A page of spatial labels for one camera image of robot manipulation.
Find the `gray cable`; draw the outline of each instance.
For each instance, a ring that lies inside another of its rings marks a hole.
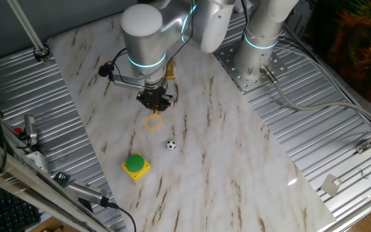
[[[367,110],[365,110],[365,109],[363,109],[359,106],[356,106],[355,104],[348,103],[348,102],[329,102],[329,103],[320,104],[320,105],[316,105],[316,106],[298,106],[298,105],[294,104],[293,102],[291,102],[286,97],[286,95],[283,93],[283,91],[281,90],[278,83],[274,83],[273,85],[277,89],[277,92],[281,95],[281,98],[284,99],[284,101],[286,101],[287,104],[291,108],[294,108],[294,109],[297,109],[297,110],[303,110],[303,111],[310,111],[310,110],[318,110],[318,109],[326,108],[328,106],[346,106],[346,107],[352,108],[354,110],[360,111],[362,114],[366,115],[371,120],[371,113],[369,113]]]
[[[326,70],[319,63],[317,63],[316,61],[313,61],[310,57],[308,57],[304,53],[301,53],[301,52],[299,52],[295,49],[292,49],[292,48],[287,48],[286,46],[278,46],[277,45],[276,48],[279,48],[279,49],[285,50],[287,52],[292,52],[292,53],[295,53],[295,54],[306,57],[306,59],[308,59],[314,65],[316,65],[317,68],[319,68],[321,71],[323,71],[327,76],[330,76],[326,72]],[[371,113],[369,113],[367,110],[363,109],[362,107],[359,107],[355,104],[348,103],[348,102],[330,102],[330,103],[320,104],[320,105],[317,105],[317,106],[298,106],[298,105],[294,104],[293,102],[291,102],[290,100],[288,100],[288,98],[286,97],[286,95],[283,93],[280,86],[278,85],[278,83],[275,83],[273,85],[274,85],[274,87],[276,87],[278,93],[287,102],[287,104],[290,105],[292,108],[295,108],[297,110],[310,111],[310,110],[318,110],[318,109],[321,109],[321,108],[325,108],[327,106],[346,106],[346,107],[355,109],[357,111],[360,111],[362,114],[366,115],[371,120]]]

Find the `small soccer ball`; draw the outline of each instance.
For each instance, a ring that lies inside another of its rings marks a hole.
[[[168,141],[166,146],[167,146],[167,149],[174,150],[175,149],[175,142],[174,141]]]

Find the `green button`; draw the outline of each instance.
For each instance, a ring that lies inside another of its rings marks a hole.
[[[138,172],[144,167],[144,158],[141,155],[130,155],[126,160],[126,168],[130,172]]]

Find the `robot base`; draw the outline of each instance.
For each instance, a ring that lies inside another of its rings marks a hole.
[[[231,79],[236,83],[237,87],[243,91],[248,92],[252,89],[267,84],[269,81],[264,76],[248,76],[247,71],[237,70],[234,66],[234,56],[242,42],[235,43],[225,48],[219,49],[213,52],[214,56],[224,67],[225,71],[230,75]],[[283,61],[278,58],[276,52],[271,55],[271,62],[269,70],[274,74],[276,78],[285,75],[287,67]]]

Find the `yellow button base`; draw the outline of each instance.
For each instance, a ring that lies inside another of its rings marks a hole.
[[[151,165],[145,159],[144,159],[144,167],[142,167],[142,169],[138,172],[128,171],[125,161],[121,164],[121,166],[122,166],[122,169],[124,169],[124,171],[126,171],[126,173],[134,180],[135,183],[140,181],[141,178],[144,177],[144,175],[146,175],[147,173],[151,171]]]

